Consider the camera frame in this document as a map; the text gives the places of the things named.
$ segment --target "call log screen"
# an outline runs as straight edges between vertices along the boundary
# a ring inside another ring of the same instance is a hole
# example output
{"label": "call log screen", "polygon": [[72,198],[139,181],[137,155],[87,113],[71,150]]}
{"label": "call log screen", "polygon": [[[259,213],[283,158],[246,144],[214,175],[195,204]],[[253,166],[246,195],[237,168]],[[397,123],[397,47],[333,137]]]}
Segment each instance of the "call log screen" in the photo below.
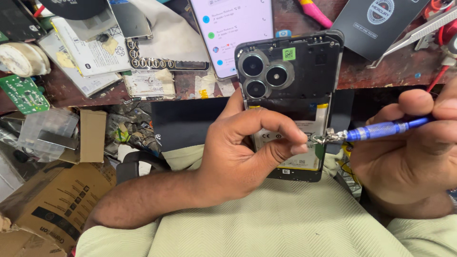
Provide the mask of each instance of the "call log screen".
{"label": "call log screen", "polygon": [[273,38],[271,0],[191,0],[219,78],[236,75],[235,48]]}

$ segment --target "precision screwdriver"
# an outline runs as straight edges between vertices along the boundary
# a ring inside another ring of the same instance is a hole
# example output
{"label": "precision screwdriver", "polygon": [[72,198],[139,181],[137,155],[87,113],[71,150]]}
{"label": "precision screwdriver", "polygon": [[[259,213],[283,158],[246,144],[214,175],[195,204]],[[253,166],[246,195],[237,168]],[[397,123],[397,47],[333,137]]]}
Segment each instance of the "precision screwdriver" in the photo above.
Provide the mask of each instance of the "precision screwdriver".
{"label": "precision screwdriver", "polygon": [[381,137],[387,137],[395,134],[404,133],[410,129],[418,128],[427,123],[434,121],[431,117],[421,117],[413,121],[396,120],[383,122],[373,125],[368,125],[365,127],[353,129],[353,130],[343,130],[335,133],[333,128],[328,128],[326,130],[326,135],[322,136],[313,136],[313,140],[316,144],[327,144],[336,141],[363,141],[368,139],[376,139]]}

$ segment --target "finger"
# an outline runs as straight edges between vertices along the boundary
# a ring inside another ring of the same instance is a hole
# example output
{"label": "finger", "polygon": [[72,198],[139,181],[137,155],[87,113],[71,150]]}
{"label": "finger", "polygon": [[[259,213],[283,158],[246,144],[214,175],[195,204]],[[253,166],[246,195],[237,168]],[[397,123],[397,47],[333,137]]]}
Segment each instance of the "finger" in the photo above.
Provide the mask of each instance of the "finger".
{"label": "finger", "polygon": [[248,160],[249,165],[257,167],[256,170],[268,174],[278,165],[292,156],[308,152],[306,144],[294,145],[286,139],[277,139],[266,143]]}
{"label": "finger", "polygon": [[292,119],[261,107],[231,116],[225,119],[220,126],[229,141],[236,145],[239,145],[245,136],[257,133],[262,128],[281,133],[284,138],[295,145],[302,145],[308,141],[306,134],[297,127]]}
{"label": "finger", "polygon": [[438,120],[457,120],[457,77],[444,86],[436,99],[433,116]]}
{"label": "finger", "polygon": [[[438,171],[443,168],[443,165],[451,165],[449,154],[456,144],[457,121],[435,121],[416,128],[407,143],[405,159],[408,168]],[[454,163],[454,167],[444,168],[451,173],[455,171],[457,164]]]}
{"label": "finger", "polygon": [[224,110],[222,111],[221,115],[217,118],[217,120],[227,118],[233,116],[237,113],[244,111],[244,104],[243,104],[243,96],[241,95],[241,88],[239,87],[235,90],[235,93],[230,97],[225,106]]}
{"label": "finger", "polygon": [[382,108],[374,117],[367,121],[367,125],[373,125],[381,122],[393,121],[401,119],[404,112],[400,109],[397,103],[389,104]]}
{"label": "finger", "polygon": [[400,110],[408,115],[427,115],[432,112],[434,105],[431,94],[421,89],[405,91],[399,96]]}

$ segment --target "wooden table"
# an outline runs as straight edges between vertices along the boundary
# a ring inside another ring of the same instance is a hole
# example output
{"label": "wooden table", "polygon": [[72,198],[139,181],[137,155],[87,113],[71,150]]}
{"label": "wooden table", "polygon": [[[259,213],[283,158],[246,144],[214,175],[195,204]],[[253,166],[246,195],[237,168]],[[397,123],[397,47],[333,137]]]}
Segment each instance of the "wooden table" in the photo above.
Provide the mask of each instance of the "wooden table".
{"label": "wooden table", "polygon": [[[312,18],[303,14],[297,0],[272,0],[274,9],[275,32],[283,29],[291,30],[293,34],[301,34],[321,30],[321,26]],[[335,20],[348,0],[314,0],[315,4],[330,19]],[[187,0],[173,0],[168,4],[173,10],[182,15],[194,28],[195,21],[191,12],[184,7]],[[422,18],[414,21],[404,34],[420,26]],[[385,86],[427,85],[431,83],[441,67],[442,53],[439,50],[423,49],[414,51],[414,45],[407,46],[384,58],[376,69],[366,69],[370,61],[360,55],[346,50],[341,64],[338,89],[371,88]],[[85,98],[67,77],[54,65],[52,72],[44,76],[46,93],[54,107],[74,107],[119,104],[130,97],[124,83],[109,91],[104,97],[97,99]],[[190,99],[195,94],[195,76],[203,77],[207,73],[177,71],[175,74],[176,100]],[[440,83],[445,83],[457,75],[457,70],[449,70]],[[215,86],[214,96],[222,96],[218,86]],[[0,91],[0,113],[16,110],[16,107]]]}

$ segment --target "green circuit board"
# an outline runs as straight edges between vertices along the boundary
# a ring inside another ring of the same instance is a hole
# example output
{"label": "green circuit board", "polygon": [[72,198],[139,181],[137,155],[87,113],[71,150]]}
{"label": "green circuit board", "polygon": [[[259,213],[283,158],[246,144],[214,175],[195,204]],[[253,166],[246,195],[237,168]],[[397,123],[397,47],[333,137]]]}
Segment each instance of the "green circuit board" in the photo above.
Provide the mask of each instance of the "green circuit board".
{"label": "green circuit board", "polygon": [[25,115],[47,111],[51,106],[31,78],[17,75],[1,78],[0,87]]}

